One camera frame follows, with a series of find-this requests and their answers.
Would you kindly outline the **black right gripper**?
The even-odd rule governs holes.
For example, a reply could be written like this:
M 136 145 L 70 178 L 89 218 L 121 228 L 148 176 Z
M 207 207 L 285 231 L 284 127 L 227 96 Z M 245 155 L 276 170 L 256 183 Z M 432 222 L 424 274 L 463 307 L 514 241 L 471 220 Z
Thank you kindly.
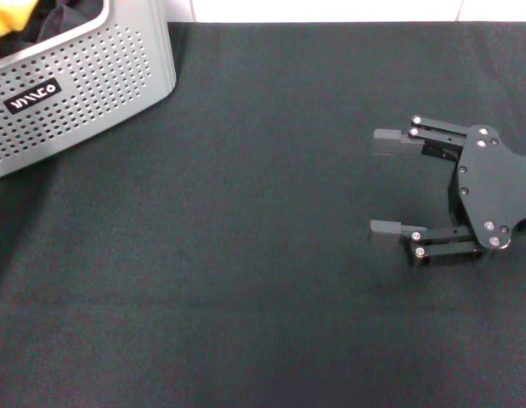
M 418 154 L 458 161 L 449 186 L 449 209 L 456 224 L 428 229 L 371 220 L 369 239 L 401 245 L 411 267 L 478 264 L 484 248 L 503 250 L 526 235 L 526 156 L 506 147 L 488 125 L 470 128 L 413 115 L 409 129 L 378 128 L 375 155 Z

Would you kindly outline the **yellow and grey towel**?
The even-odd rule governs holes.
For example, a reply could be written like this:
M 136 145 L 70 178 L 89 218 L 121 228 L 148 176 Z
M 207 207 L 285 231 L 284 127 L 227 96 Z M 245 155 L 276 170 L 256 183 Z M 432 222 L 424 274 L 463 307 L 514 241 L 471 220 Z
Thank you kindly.
M 0 0 L 0 38 L 22 31 L 37 6 L 38 0 Z

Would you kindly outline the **grey perforated storage box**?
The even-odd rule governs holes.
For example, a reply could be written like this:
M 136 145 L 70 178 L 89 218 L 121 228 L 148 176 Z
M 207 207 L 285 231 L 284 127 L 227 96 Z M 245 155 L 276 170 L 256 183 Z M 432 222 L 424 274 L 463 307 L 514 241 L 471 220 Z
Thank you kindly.
M 0 178 L 166 98 L 166 0 L 103 0 L 89 22 L 0 59 Z

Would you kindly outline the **black cloth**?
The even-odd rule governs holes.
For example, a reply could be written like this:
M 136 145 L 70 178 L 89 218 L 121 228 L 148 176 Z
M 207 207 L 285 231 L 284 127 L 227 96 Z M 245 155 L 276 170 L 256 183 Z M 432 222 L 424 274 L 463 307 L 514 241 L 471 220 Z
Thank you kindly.
M 38 0 L 25 28 L 0 38 L 0 59 L 88 23 L 103 7 L 104 0 Z

